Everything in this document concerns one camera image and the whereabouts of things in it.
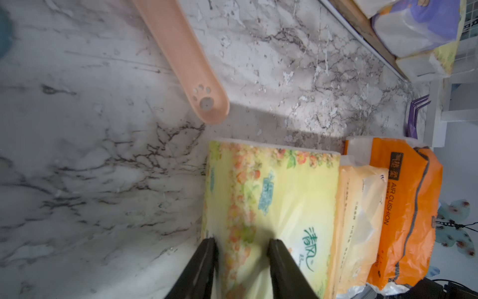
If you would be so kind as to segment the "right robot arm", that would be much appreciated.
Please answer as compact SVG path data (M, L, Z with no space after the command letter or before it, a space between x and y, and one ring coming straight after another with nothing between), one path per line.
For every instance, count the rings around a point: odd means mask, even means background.
M452 280L425 278L404 294L388 299L478 299L478 293Z

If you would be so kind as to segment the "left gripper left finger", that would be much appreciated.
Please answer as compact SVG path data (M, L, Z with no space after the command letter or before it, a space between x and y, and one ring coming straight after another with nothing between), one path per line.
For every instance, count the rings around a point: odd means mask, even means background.
M217 257L215 239L204 239L165 299L210 299Z

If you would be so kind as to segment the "purple tissue pack bottom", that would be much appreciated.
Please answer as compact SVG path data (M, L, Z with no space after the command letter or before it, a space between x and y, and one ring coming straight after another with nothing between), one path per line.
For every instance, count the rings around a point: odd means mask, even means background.
M460 20L458 0L398 1L376 14L372 27L389 52L404 58L455 41Z

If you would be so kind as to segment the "beige tissue pack top shelf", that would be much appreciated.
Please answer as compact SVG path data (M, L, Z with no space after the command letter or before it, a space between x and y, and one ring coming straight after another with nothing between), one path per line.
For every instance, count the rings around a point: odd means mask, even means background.
M331 299L351 299L366 286L377 259L387 182L385 168L340 167L334 255L329 271Z

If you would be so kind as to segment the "white lower step shelf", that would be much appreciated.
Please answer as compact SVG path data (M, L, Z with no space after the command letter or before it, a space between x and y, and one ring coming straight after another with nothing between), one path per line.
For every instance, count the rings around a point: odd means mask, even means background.
M448 124L478 120L478 72L433 81L429 99L423 139L431 148L442 148Z

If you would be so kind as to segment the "yellow green tissue pack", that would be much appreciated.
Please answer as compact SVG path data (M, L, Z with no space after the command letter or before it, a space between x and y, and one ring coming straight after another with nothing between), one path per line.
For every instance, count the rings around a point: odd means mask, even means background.
M206 167L202 238L219 250L221 299L270 299L266 255L281 240L313 292L324 298L336 217L340 154L217 140Z

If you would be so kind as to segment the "purple pink garden fork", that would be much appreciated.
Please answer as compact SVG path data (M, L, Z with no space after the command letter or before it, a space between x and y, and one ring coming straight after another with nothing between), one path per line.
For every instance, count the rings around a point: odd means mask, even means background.
M417 122L419 111L431 103L429 95L412 100L409 107L408 120L406 125L406 136L409 138L418 138Z

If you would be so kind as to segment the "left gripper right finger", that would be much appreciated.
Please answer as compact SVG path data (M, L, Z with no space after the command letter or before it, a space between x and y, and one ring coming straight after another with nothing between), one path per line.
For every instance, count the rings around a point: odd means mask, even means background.
M318 299L283 241L271 239L267 256L274 299Z

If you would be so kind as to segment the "orange tissue pack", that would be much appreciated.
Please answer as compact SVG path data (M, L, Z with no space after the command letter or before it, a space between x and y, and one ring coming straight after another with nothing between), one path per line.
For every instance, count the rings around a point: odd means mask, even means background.
M383 296L404 294L430 267L443 165L414 138L351 137L344 153L388 171L380 244L367 283Z

